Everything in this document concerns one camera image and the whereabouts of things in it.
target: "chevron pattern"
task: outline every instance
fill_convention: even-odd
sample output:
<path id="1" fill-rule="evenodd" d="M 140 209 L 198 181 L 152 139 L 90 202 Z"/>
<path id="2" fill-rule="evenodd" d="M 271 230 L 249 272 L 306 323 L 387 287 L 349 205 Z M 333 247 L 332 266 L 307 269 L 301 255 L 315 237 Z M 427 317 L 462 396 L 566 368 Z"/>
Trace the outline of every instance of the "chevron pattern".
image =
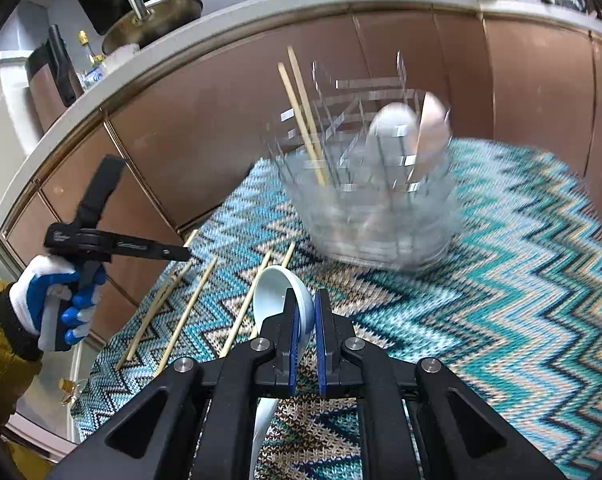
<path id="1" fill-rule="evenodd" d="M 194 239 L 195 265 L 134 360 L 114 371 L 158 285 L 98 356 L 72 409 L 82 438 L 151 380 L 213 254 L 219 263 L 172 358 L 216 358 L 263 254 L 271 248 L 279 263 L 296 240 L 290 268 L 310 290 L 327 288 L 358 336 L 396 358 L 439 357 L 569 478 L 587 478 L 602 459 L 602 228 L 581 182 L 551 154 L 466 139 L 451 149 L 462 222 L 443 264 L 422 274 L 324 260 L 273 164 L 259 161 Z M 246 316 L 239 341 L 253 324 Z M 354 403 L 319 398 L 315 370 L 310 349 L 258 478 L 360 478 Z"/>

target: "metal pan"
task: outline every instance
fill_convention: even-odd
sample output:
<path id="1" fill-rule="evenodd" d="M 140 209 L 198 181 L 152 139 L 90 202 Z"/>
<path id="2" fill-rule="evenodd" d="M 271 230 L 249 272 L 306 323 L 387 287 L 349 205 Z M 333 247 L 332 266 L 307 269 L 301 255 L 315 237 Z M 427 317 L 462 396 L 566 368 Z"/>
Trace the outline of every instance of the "metal pan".
<path id="1" fill-rule="evenodd" d="M 110 54 L 120 46 L 149 45 L 167 33 L 201 17 L 201 0 L 128 0 L 132 10 L 105 34 L 101 49 Z"/>

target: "metal bolt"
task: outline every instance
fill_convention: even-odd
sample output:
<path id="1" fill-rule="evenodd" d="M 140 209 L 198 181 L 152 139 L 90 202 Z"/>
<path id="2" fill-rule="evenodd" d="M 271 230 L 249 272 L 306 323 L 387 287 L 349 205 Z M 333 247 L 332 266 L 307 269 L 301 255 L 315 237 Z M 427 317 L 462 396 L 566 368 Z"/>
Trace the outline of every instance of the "metal bolt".
<path id="1" fill-rule="evenodd" d="M 359 337 L 348 337 L 345 339 L 345 346 L 350 350 L 361 350 L 365 345 L 365 340 Z"/>
<path id="2" fill-rule="evenodd" d="M 194 368 L 194 359 L 189 357 L 179 357 L 174 361 L 174 369 L 182 374 L 189 372 L 192 368 Z"/>
<path id="3" fill-rule="evenodd" d="M 252 340 L 250 343 L 252 350 L 256 350 L 257 352 L 263 352 L 270 348 L 270 340 L 265 339 L 264 337 L 257 337 Z"/>
<path id="4" fill-rule="evenodd" d="M 433 357 L 426 357 L 421 361 L 421 368 L 423 368 L 428 374 L 435 374 L 441 369 L 441 361 L 434 359 Z"/>

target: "hand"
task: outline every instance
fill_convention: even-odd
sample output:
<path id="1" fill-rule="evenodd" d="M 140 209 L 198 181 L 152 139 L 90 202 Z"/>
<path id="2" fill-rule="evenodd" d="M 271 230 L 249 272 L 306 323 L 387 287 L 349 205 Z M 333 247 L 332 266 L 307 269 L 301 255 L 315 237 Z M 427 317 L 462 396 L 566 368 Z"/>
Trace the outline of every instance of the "hand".
<path id="1" fill-rule="evenodd" d="M 74 345 L 90 331 L 105 278 L 105 269 L 101 266 L 93 282 L 73 295 L 67 285 L 79 281 L 76 268 L 60 256 L 37 256 L 10 288 L 12 309 L 27 332 L 40 336 L 44 310 L 57 313 L 61 300 L 69 301 L 71 306 L 63 313 L 62 322 L 68 327 L 65 342 Z M 56 321 L 57 317 L 55 314 L 50 319 Z M 43 332 L 55 334 L 56 330 Z M 54 341 L 39 339 L 38 346 L 41 350 L 55 349 Z"/>

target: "transparent utensil holder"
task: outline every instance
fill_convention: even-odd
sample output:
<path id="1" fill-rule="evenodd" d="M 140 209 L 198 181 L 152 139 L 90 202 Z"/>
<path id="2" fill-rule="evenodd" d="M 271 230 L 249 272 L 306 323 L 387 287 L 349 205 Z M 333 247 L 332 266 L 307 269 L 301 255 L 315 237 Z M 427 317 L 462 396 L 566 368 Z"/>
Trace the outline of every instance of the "transparent utensil holder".
<path id="1" fill-rule="evenodd" d="M 406 88 L 400 54 L 397 78 L 334 81 L 316 64 L 313 72 L 318 160 L 308 156 L 291 110 L 281 114 L 280 124 L 270 124 L 266 145 L 315 247 L 367 267 L 414 271 L 436 265 L 458 224 L 449 138 L 437 145 L 424 138 L 409 153 L 404 137 L 383 137 L 374 160 L 366 147 L 370 122 L 383 105 L 405 102 L 420 118 L 426 92 Z"/>

